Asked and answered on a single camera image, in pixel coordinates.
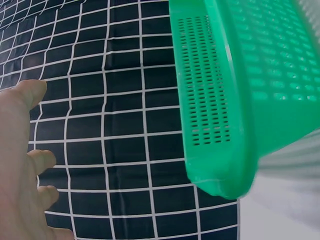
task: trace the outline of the finger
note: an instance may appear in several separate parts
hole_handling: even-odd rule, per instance
[[[54,186],[38,187],[38,195],[43,210],[48,210],[59,199],[59,192]]]
[[[31,150],[27,155],[33,161],[36,175],[42,174],[57,164],[55,155],[49,150]]]
[[[21,99],[26,104],[27,109],[31,110],[44,98],[47,83],[40,80],[24,80],[8,91],[11,91],[13,97]]]
[[[49,227],[54,240],[75,240],[74,233],[70,229]]]

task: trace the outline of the checkered cloth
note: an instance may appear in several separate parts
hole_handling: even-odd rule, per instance
[[[78,240],[236,240],[238,205],[187,178],[168,2],[1,0],[0,89],[47,81],[29,150]]]

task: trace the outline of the white grid line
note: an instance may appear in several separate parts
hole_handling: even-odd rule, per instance
[[[157,69],[157,68],[170,68],[174,67],[174,64],[168,64],[168,65],[153,65],[153,66],[145,66],[143,69]],[[140,70],[140,67],[130,67],[130,68],[121,68],[121,69],[114,69],[114,70],[105,70],[103,71],[91,71],[91,72],[85,72],[85,73],[76,73],[76,74],[71,74],[71,78],[76,78],[76,77],[84,77],[84,76],[90,76],[90,75],[97,75],[97,74],[102,74],[102,73],[119,73],[119,72],[126,72],[126,71],[134,71],[134,70]],[[58,76],[58,77],[52,77],[52,78],[47,78],[45,79],[46,82],[49,81],[55,81],[55,80],[62,80],[65,79],[65,76]],[[4,89],[0,89],[0,92],[6,89],[10,89],[12,87],[7,87]],[[178,89],[176,86],[174,87],[161,87],[161,88],[150,88],[150,89],[145,89],[144,91],[142,90],[135,90],[135,91],[124,91],[124,92],[115,92],[115,93],[108,93],[108,96],[120,96],[120,95],[127,95],[127,94],[134,94],[134,93],[142,93],[142,92],[153,92],[153,91],[160,91],[160,90],[173,90],[173,89]],[[88,95],[88,96],[79,96],[79,97],[72,97],[73,100],[77,99],[90,99],[90,98],[98,98],[98,97],[103,97],[103,94],[97,94],[97,95]],[[68,98],[62,98],[62,99],[55,99],[55,100],[48,100],[48,101],[43,101],[42,103],[60,103],[60,102],[65,102],[68,101]]]
[[[184,158],[173,158],[173,159],[161,159],[161,160],[150,160],[150,164],[164,164],[164,163],[176,163],[183,162]],[[134,166],[134,165],[145,165],[146,161],[133,161],[133,162],[117,162],[117,163],[104,163],[104,164],[79,164],[79,165],[56,165],[56,169],[90,169],[90,168],[104,168],[110,167],[120,167],[120,166]]]
[[[4,31],[1,31],[1,40],[0,40],[0,43],[2,43],[2,39],[4,37]],[[5,73],[5,65],[2,66],[2,75]],[[4,81],[4,78],[1,77],[1,82],[0,82],[0,89],[1,89],[1,86],[2,86],[2,83]]]
[[[79,13],[79,19],[78,19],[78,27],[77,27],[77,32],[76,32],[76,37],[75,37],[75,41],[74,44],[72,45],[72,52],[71,52],[71,60],[70,60],[70,64],[69,64],[69,69],[67,72],[67,79],[68,79],[68,94],[69,94],[69,110],[66,114],[66,118],[64,121],[64,134],[63,134],[63,139],[64,139],[64,143],[63,143],[63,150],[64,150],[64,161],[65,161],[65,165],[68,166],[68,153],[67,153],[67,127],[68,127],[68,118],[70,115],[70,112],[72,110],[72,86],[71,86],[71,77],[70,77],[70,72],[72,70],[72,65],[74,62],[74,55],[75,55],[75,46],[76,43],[78,41],[79,38],[79,33],[80,33],[80,25],[81,25],[81,13],[82,13],[82,9],[83,9],[83,4],[80,4],[80,13]],[[70,171],[67,168],[66,169],[66,174],[68,177],[68,189],[71,189],[71,176],[70,176]],[[77,231],[76,231],[76,225],[75,225],[75,219],[73,216],[73,208],[72,208],[72,199],[71,199],[71,192],[68,192],[68,200],[69,200],[69,211],[70,211],[70,219],[71,219],[71,225],[72,225],[72,229],[73,229],[73,234],[74,234],[74,239],[77,240]]]
[[[150,48],[145,48],[143,49],[143,51],[152,51],[152,50],[163,50],[163,49],[172,49],[173,47],[150,47]],[[111,54],[117,54],[117,53],[133,53],[133,52],[139,52],[139,49],[133,49],[133,50],[121,50],[121,51],[109,51],[106,54],[107,55],[111,55]],[[91,54],[91,55],[84,55],[84,56],[77,56],[77,57],[73,57],[73,61],[74,60],[81,60],[81,59],[87,59],[87,58],[93,58],[93,57],[101,57],[103,56],[103,53],[96,53],[96,54]],[[23,72],[25,71],[29,71],[29,70],[34,70],[34,69],[38,69],[40,67],[47,67],[47,66],[51,66],[51,65],[56,65],[56,64],[62,64],[62,63],[68,63],[71,59],[63,59],[63,60],[59,60],[59,61],[52,61],[52,62],[46,62],[44,64],[41,65],[36,65],[36,66],[32,66],[32,67],[26,67]],[[7,77],[7,76],[11,76],[12,74],[19,74],[22,70],[18,70],[18,71],[12,71],[3,75],[0,75],[0,77]]]
[[[143,133],[144,136],[144,148],[145,148],[145,159],[146,159],[146,170],[148,175],[148,185],[149,185],[149,196],[150,196],[150,207],[151,207],[151,217],[153,223],[153,234],[154,238],[158,239],[158,227],[157,227],[157,219],[156,219],[156,210],[155,210],[155,201],[154,201],[154,193],[152,191],[152,173],[150,166],[150,156],[149,156],[149,143],[148,137],[146,134],[148,133],[147,127],[147,114],[146,114],[146,92],[144,89],[146,88],[145,83],[145,71],[143,69],[144,66],[144,50],[143,50],[143,26],[142,26],[142,10],[141,10],[141,1],[137,1],[138,4],[138,16],[139,16],[139,53],[140,53],[140,66],[141,66],[141,88],[142,88],[142,122],[143,122]]]
[[[45,0],[45,3],[44,3],[44,6],[43,6],[43,9],[41,10],[41,12],[39,13],[39,12],[37,12],[37,13],[39,13],[39,16],[46,10],[46,6],[48,5],[48,1],[49,0]]]
[[[94,113],[86,113],[86,114],[78,114],[78,115],[71,115],[69,119],[78,119],[78,118],[85,118],[85,117],[94,117],[94,116],[105,116],[105,115],[117,115],[117,114],[127,114],[127,113],[139,113],[142,111],[157,111],[157,110],[169,110],[169,109],[179,109],[179,105],[173,106],[158,106],[158,107],[148,107],[145,109],[130,109],[130,110],[121,110],[121,111],[105,111],[105,112],[94,112]],[[64,120],[66,116],[59,116],[59,117],[50,117],[50,118],[43,118],[39,120],[31,120],[30,123],[33,124],[35,122],[50,122],[56,120]]]
[[[105,189],[106,189],[106,201],[107,201],[107,208],[108,208],[108,213],[109,213],[109,223],[110,223],[110,229],[111,229],[111,236],[112,239],[116,239],[116,233],[115,233],[115,228],[114,228],[114,221],[113,221],[113,213],[112,213],[112,206],[111,206],[111,196],[110,196],[110,187],[109,187],[109,172],[108,172],[108,165],[107,165],[107,157],[106,157],[106,148],[105,148],[105,141],[104,141],[104,136],[105,136],[105,114],[103,114],[105,107],[107,105],[107,78],[105,74],[105,65],[106,65],[106,60],[107,60],[107,48],[108,48],[108,38],[110,35],[110,1],[107,3],[107,28],[106,28],[106,36],[104,40],[104,49],[103,49],[103,60],[102,60],[102,65],[101,65],[101,70],[102,70],[102,77],[103,77],[103,105],[101,109],[101,151],[102,151],[102,160],[103,160],[103,165],[104,165],[104,174],[105,174]]]
[[[8,60],[9,60],[9,58],[10,58],[10,55],[11,55],[11,52],[12,52],[12,48],[13,48],[14,45],[15,45],[15,41],[16,41],[18,29],[19,29],[19,23],[18,23],[17,26],[16,26],[15,35],[14,35],[14,38],[13,38],[13,41],[12,41],[12,45],[11,45],[11,49],[10,49],[10,51],[9,51],[8,57],[6,58],[6,61],[4,62],[3,66],[2,66],[2,67],[3,67],[3,69],[2,69],[2,76],[0,76],[0,77],[2,77],[2,78],[5,77],[6,64],[8,63]]]
[[[208,211],[213,209],[220,209],[225,208],[229,206],[236,205],[237,202],[231,202],[231,203],[225,203],[221,205],[216,206],[207,206],[200,208],[200,211]],[[85,214],[73,214],[73,217],[76,218],[91,218],[91,219],[130,219],[130,218],[151,218],[151,217],[161,217],[161,216],[168,216],[168,215],[179,215],[179,214],[190,214],[195,213],[196,209],[189,209],[189,210],[180,210],[180,211],[171,211],[171,212],[160,212],[160,213],[147,213],[147,214],[138,214],[138,215],[85,215]],[[55,211],[46,211],[46,214],[56,215],[56,216],[66,216],[70,217],[70,213],[64,213],[64,212],[55,212]]]
[[[30,9],[31,9],[31,7],[32,7],[32,3],[33,3],[33,1],[34,0],[30,0],[30,4],[29,4],[29,7],[28,7],[28,11],[26,11],[26,14],[25,14],[25,16],[24,16],[24,18],[21,20],[21,22],[23,22],[24,20],[26,20],[26,18],[28,17],[28,15],[29,15],[29,12],[30,12]]]
[[[237,229],[236,229],[236,240],[240,240],[240,228],[241,228],[241,223],[240,223],[240,214],[241,214],[241,209],[240,209],[240,199],[236,200],[236,213],[237,213]]]
[[[168,2],[168,0],[149,0],[149,1],[142,1],[141,3],[143,4],[143,3],[146,3],[146,2],[148,2],[148,3],[152,3],[152,2]],[[42,2],[38,2],[38,3],[34,4],[34,5],[32,5],[32,7],[35,7],[35,6],[40,5],[40,4],[42,4],[42,3],[43,3],[43,1],[42,1]],[[44,11],[50,10],[50,9],[52,9],[52,8],[58,8],[58,7],[60,7],[59,9],[62,9],[62,7],[63,7],[63,6],[65,5],[65,3],[66,3],[66,0],[64,0],[62,4],[58,4],[58,5],[56,5],[56,6],[46,8],[47,3],[48,3],[48,0],[45,0],[45,5],[44,5],[43,9],[42,9],[41,11],[38,11],[38,12],[35,12],[35,13],[29,15],[28,17],[34,16],[34,15],[37,15],[37,14],[38,14],[38,15],[41,15]],[[121,8],[121,7],[125,7],[125,6],[136,5],[136,4],[137,4],[137,2],[125,3],[125,4],[121,4],[121,5],[111,6],[111,7],[109,7],[109,9],[116,9],[116,8]],[[7,9],[4,9],[3,11],[0,11],[0,13],[3,13],[3,12],[5,12],[6,10],[8,10],[8,9],[10,9],[10,8],[13,8],[13,7],[16,6],[16,5],[18,5],[18,4],[13,4],[13,5],[11,5],[10,7],[8,7]],[[105,11],[105,10],[108,10],[108,8],[101,8],[101,9],[94,10],[94,11],[84,12],[82,15],[93,14],[93,13],[102,12],[102,11]],[[17,11],[15,14],[22,13],[23,11],[24,11],[24,10]],[[2,17],[1,22],[9,18],[9,17],[4,18],[4,16],[5,16],[5,15],[3,14],[3,17]],[[67,19],[70,19],[70,18],[72,18],[72,17],[78,17],[78,16],[79,16],[79,15],[74,15],[74,16],[71,16],[71,17],[62,18],[62,19],[59,19],[59,21],[60,21],[60,20],[67,20]],[[8,27],[8,26],[10,26],[11,24],[14,24],[14,23],[16,23],[16,22],[20,22],[20,19],[14,21],[14,22],[11,22],[10,24],[7,24],[7,25],[5,25],[5,26],[2,26],[2,28]]]
[[[151,19],[161,19],[161,18],[168,18],[169,15],[161,15],[161,16],[149,16],[149,17],[144,17],[142,18],[142,20],[151,20]],[[112,25],[121,25],[121,24],[126,24],[126,23],[133,23],[133,22],[138,22],[139,19],[131,19],[131,20],[126,20],[126,21],[118,21],[118,22],[112,22],[109,24],[109,26],[112,26]],[[39,28],[42,28],[42,27],[45,27],[45,26],[49,26],[49,25],[52,25],[52,22],[50,23],[46,23],[46,24],[43,24],[43,25],[40,25],[40,26],[37,26],[35,27],[35,29],[39,29]],[[80,31],[85,31],[85,30],[91,30],[91,29],[97,29],[97,28],[103,28],[103,27],[107,27],[107,24],[100,24],[100,25],[94,25],[94,26],[88,26],[88,27],[83,27],[80,29]],[[25,33],[28,33],[30,32],[31,30],[27,30],[27,31],[23,31],[23,32],[20,32],[20,33],[17,33],[15,36],[19,36],[19,35],[22,35],[22,34],[25,34]],[[62,36],[62,35],[66,35],[66,34],[71,34],[71,33],[76,33],[77,30],[70,30],[70,31],[64,31],[64,32],[60,32],[60,33],[56,33],[56,34],[53,34],[53,37],[58,37],[58,36]],[[11,36],[11,37],[8,37],[6,39],[4,39],[4,41],[7,41],[11,38],[14,38],[14,36]],[[46,40],[46,39],[49,39],[50,37],[48,36],[45,36],[45,37],[41,37],[41,38],[38,38],[38,39],[34,39],[32,40],[31,43],[35,43],[35,42],[39,42],[39,41],[42,41],[42,40]],[[15,46],[13,49],[17,48],[17,47],[21,47],[25,45],[25,43],[21,44],[21,45],[17,45]],[[9,51],[9,49],[5,50],[5,51],[2,51],[0,52],[0,54],[2,53],[5,53],[6,51]]]
[[[231,225],[231,226],[225,226],[225,227],[221,227],[221,228],[216,228],[213,230],[202,231],[201,234],[210,234],[210,233],[223,231],[223,230],[227,230],[227,229],[232,229],[232,228],[236,228],[236,227],[238,227],[237,224]],[[158,237],[158,238],[139,238],[139,239],[122,239],[122,240],[168,240],[168,239],[175,239],[175,238],[192,237],[192,236],[196,236],[196,235],[197,235],[197,233],[189,233],[189,234],[181,234],[181,235],[175,235],[175,236],[162,236],[162,237]],[[79,237],[78,240],[106,240],[106,239]]]
[[[13,17],[12,17],[12,19],[11,19],[11,22],[8,24],[8,27],[12,24],[12,22],[13,22],[14,19],[15,19],[16,14],[17,14],[18,4],[15,4],[14,6],[15,6],[14,14],[13,14]]]
[[[142,138],[151,136],[164,136],[164,135],[175,135],[182,134],[182,131],[163,131],[163,132],[152,132],[152,133],[140,133],[140,134],[129,134],[129,135],[116,135],[116,136],[104,136],[103,140],[112,139],[129,139],[129,138]],[[37,140],[37,144],[59,144],[59,143],[81,143],[81,142],[93,142],[100,141],[100,137],[88,137],[88,138],[71,138],[71,139],[55,139],[55,140]]]
[[[176,86],[171,86],[171,87],[161,87],[161,88],[150,88],[150,89],[144,89],[144,90],[135,90],[135,91],[122,91],[122,92],[115,92],[115,93],[107,93],[107,97],[111,97],[111,96],[123,96],[123,95],[132,95],[132,94],[141,94],[143,92],[145,93],[151,93],[151,92],[157,92],[157,91],[168,91],[168,90],[177,90],[178,88]],[[103,98],[104,95],[103,94],[97,94],[97,95],[85,95],[85,96],[74,96],[72,97],[72,101],[76,101],[76,100],[84,100],[84,99],[95,99],[95,98]],[[60,98],[60,99],[55,99],[55,100],[47,100],[47,101],[43,101],[42,104],[54,104],[54,103],[61,103],[61,102],[66,102],[68,101],[68,98]]]
[[[25,54],[24,54],[23,57],[21,58],[21,72],[20,72],[20,75],[19,75],[18,83],[21,81],[21,77],[22,77],[22,73],[23,73],[22,69],[23,69],[24,59],[25,59],[25,57],[27,56],[28,50],[29,50],[29,48],[30,48],[30,42],[31,42],[31,40],[32,40],[32,38],[33,38],[33,36],[34,36],[34,33],[35,33],[35,27],[36,27],[36,24],[37,24],[37,20],[38,20],[38,16],[36,16],[36,17],[34,18],[34,24],[33,24],[33,28],[32,28],[32,31],[31,31],[30,40],[29,40],[28,46],[27,46],[27,48],[26,48],[26,50],[25,50]],[[47,57],[47,52],[48,52],[48,50],[49,50],[49,47],[50,47],[50,46],[48,46],[48,48],[47,48],[47,49],[45,50],[45,52],[44,52],[43,63],[46,62],[46,57]],[[41,79],[42,75],[44,74],[44,71],[45,71],[45,67],[43,66],[43,68],[42,68],[42,70],[41,70],[41,75],[40,75],[40,78],[39,78],[39,79]]]
[[[165,189],[177,189],[177,188],[185,188],[185,187],[193,187],[192,183],[185,183],[179,185],[168,185],[168,186],[153,186],[152,190],[165,190]],[[141,187],[141,188],[127,188],[127,189],[110,189],[110,193],[131,193],[131,192],[146,192],[149,191],[149,187]],[[59,191],[64,193],[105,193],[105,189],[65,189],[59,188]]]
[[[198,232],[198,240],[201,240],[201,218],[200,218],[200,207],[198,199],[198,188],[193,186],[194,203],[195,203],[195,214],[196,214],[196,228]]]

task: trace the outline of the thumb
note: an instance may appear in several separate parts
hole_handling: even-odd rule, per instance
[[[12,97],[20,98],[28,110],[37,106],[44,98],[47,91],[47,83],[43,80],[24,80],[11,90]]]
[[[49,227],[54,240],[75,240],[74,233],[70,229]]]

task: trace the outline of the white surface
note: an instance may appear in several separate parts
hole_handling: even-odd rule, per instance
[[[240,240],[320,240],[320,232],[256,203],[240,200]]]

